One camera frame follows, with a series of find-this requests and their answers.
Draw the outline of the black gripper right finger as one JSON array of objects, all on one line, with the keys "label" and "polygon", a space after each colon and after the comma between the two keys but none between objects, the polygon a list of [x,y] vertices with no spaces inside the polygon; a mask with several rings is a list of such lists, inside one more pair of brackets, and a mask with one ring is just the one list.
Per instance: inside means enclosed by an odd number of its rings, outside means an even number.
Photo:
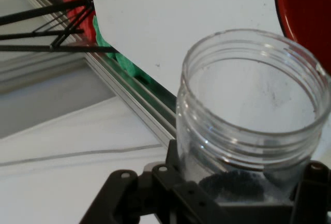
[{"label": "black gripper right finger", "polygon": [[311,161],[297,185],[290,223],[327,223],[330,212],[330,169]]}]

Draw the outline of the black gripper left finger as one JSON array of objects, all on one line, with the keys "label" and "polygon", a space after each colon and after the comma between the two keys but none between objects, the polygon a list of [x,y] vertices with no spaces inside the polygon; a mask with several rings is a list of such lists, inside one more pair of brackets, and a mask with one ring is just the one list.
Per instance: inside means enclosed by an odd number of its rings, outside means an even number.
[{"label": "black gripper left finger", "polygon": [[171,140],[165,163],[137,175],[112,172],[81,219],[81,223],[139,223],[154,214],[160,223],[230,223],[229,214],[196,183],[178,173],[177,142]]}]

